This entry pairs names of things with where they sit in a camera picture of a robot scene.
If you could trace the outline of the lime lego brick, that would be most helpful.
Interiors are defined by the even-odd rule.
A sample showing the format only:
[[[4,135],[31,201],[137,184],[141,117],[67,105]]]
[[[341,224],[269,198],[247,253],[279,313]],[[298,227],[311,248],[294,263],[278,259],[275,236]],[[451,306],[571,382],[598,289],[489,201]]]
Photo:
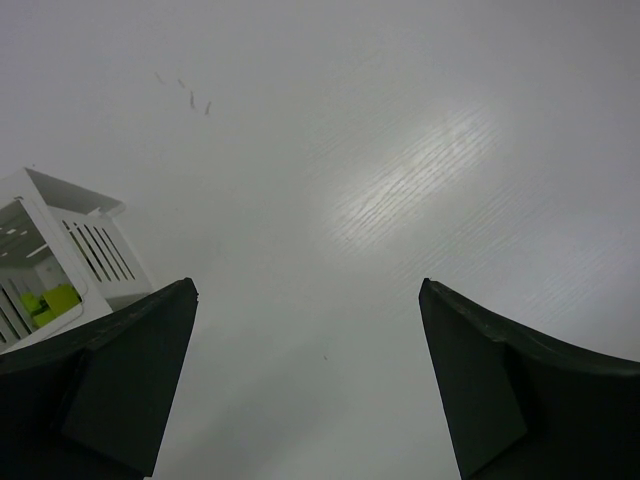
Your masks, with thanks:
[[[43,297],[27,292],[22,294],[20,299],[36,328],[42,328],[55,319],[54,313]]]
[[[61,284],[47,290],[43,293],[42,298],[55,318],[60,317],[82,302],[81,296],[70,284]]]

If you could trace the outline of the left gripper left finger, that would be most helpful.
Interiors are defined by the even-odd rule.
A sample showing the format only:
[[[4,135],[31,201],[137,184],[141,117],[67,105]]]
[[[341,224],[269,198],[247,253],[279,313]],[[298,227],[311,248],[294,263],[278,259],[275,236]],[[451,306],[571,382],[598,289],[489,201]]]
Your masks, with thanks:
[[[2,354],[2,478],[152,476],[197,306],[185,278]]]

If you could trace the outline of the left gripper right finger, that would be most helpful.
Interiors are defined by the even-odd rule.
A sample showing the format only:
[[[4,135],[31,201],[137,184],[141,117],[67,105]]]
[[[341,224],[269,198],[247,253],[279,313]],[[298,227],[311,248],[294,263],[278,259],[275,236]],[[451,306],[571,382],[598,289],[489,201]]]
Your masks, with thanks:
[[[424,280],[423,328],[463,479],[636,479],[639,365]]]

